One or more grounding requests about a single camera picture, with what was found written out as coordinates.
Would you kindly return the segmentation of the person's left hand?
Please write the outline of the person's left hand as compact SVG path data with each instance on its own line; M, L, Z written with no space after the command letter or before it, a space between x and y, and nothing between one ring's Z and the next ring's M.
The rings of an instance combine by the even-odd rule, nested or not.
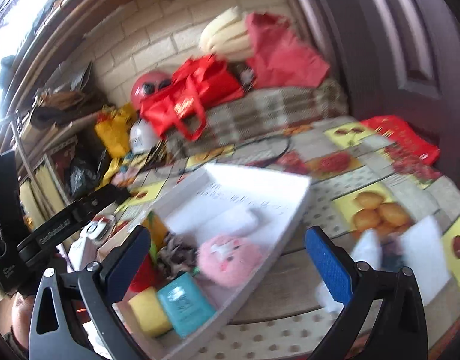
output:
M23 297L20 293L14 296L11 312L12 329L16 340L25 347L28 345L34 303L34 296Z

